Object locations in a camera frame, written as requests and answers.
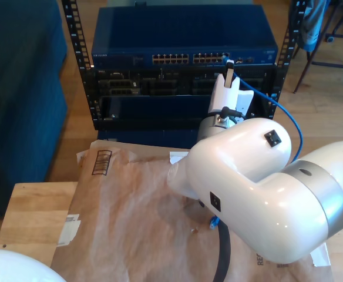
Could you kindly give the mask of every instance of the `black sticker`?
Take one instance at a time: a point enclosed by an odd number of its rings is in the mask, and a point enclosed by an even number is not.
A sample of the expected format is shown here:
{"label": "black sticker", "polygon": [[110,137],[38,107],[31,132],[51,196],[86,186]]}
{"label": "black sticker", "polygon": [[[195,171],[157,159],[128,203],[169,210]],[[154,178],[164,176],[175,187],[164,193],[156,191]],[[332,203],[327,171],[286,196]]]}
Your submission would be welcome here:
{"label": "black sticker", "polygon": [[95,166],[93,167],[92,175],[107,175],[112,153],[113,152],[110,150],[100,150],[97,152],[97,158]]}

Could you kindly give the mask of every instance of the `network switch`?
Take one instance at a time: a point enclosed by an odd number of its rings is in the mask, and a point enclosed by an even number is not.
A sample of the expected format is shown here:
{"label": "network switch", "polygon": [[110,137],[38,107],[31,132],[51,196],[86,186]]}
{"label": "network switch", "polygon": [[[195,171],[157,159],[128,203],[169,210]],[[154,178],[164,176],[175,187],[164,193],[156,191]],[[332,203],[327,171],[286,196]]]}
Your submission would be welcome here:
{"label": "network switch", "polygon": [[259,5],[100,8],[95,69],[180,69],[273,65],[277,44]]}

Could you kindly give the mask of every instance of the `white tape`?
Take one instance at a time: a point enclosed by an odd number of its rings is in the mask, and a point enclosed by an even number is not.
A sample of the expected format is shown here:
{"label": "white tape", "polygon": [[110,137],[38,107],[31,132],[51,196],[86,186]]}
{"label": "white tape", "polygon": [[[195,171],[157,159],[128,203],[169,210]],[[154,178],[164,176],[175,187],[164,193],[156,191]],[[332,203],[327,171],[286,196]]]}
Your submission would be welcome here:
{"label": "white tape", "polygon": [[65,225],[59,236],[57,247],[67,246],[75,238],[80,226],[80,220],[78,220],[78,218],[78,214],[69,214],[67,216]]}
{"label": "white tape", "polygon": [[170,163],[173,165],[179,160],[186,157],[188,152],[170,152]]}
{"label": "white tape", "polygon": [[313,250],[310,253],[312,257],[312,262],[314,263],[314,266],[330,266],[331,262],[329,260],[327,245],[323,243],[319,247],[317,247],[315,250]]}

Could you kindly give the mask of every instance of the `wooden table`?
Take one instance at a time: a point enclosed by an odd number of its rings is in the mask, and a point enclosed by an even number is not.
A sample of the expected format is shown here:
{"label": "wooden table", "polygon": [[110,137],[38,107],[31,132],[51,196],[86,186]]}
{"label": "wooden table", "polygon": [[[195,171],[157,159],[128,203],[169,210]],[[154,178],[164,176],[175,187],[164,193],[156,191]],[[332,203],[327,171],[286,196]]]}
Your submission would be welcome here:
{"label": "wooden table", "polygon": [[[76,182],[17,184],[0,232],[0,249],[51,265]],[[334,279],[343,282],[343,230],[327,242]]]}
{"label": "wooden table", "polygon": [[50,266],[76,182],[16,184],[0,232],[0,249]]}

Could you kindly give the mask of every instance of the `black chair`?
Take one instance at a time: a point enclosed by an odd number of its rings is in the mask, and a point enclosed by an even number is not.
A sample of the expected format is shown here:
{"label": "black chair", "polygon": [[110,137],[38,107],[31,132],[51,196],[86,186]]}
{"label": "black chair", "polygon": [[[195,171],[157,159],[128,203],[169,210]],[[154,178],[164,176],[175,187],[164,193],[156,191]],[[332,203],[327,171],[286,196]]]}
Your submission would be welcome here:
{"label": "black chair", "polygon": [[[343,38],[343,35],[342,35],[342,34],[337,34],[338,28],[339,28],[339,27],[342,25],[342,23],[343,23],[343,16],[341,17],[341,19],[339,20],[339,22],[336,24],[336,26],[335,26],[333,32],[332,32],[332,33],[326,33],[327,30],[328,30],[328,28],[329,28],[329,25],[330,25],[330,23],[331,23],[331,21],[332,21],[332,18],[334,17],[334,15],[335,15],[335,13],[336,13],[336,11],[337,11],[337,8],[338,8],[340,5],[342,5],[342,3],[339,2],[339,3],[337,3],[337,4],[334,6],[334,8],[333,8],[333,10],[332,10],[332,12],[331,12],[331,14],[330,14],[328,20],[327,20],[327,23],[325,24],[323,30],[321,31],[321,33],[320,33],[320,35],[319,35],[319,38],[318,38],[318,41],[317,41],[317,45],[316,45],[314,51],[312,52],[312,54],[310,54],[310,52],[307,52],[307,63],[306,63],[306,65],[305,65],[305,68],[304,68],[304,70],[303,70],[303,72],[302,72],[302,75],[301,75],[301,77],[300,77],[300,79],[299,79],[299,81],[298,81],[298,83],[297,83],[297,85],[296,85],[296,87],[295,87],[294,93],[296,93],[296,92],[298,91],[298,88],[300,87],[300,84],[302,83],[302,80],[303,80],[304,76],[306,75],[307,70],[308,70],[308,68],[310,67],[310,65],[328,66],[328,67],[331,67],[331,68],[342,68],[342,69],[343,69],[343,64],[325,63],[325,62],[315,62],[315,61],[313,61],[314,56],[315,56],[316,52],[318,51],[319,46],[320,46],[320,43],[322,42],[323,38],[326,38],[327,42],[333,42],[334,38]],[[295,53],[294,53],[294,55],[293,55],[293,58],[294,58],[294,57],[296,56],[296,54],[298,53],[299,49],[300,49],[300,48],[297,47],[297,49],[295,50]]]}

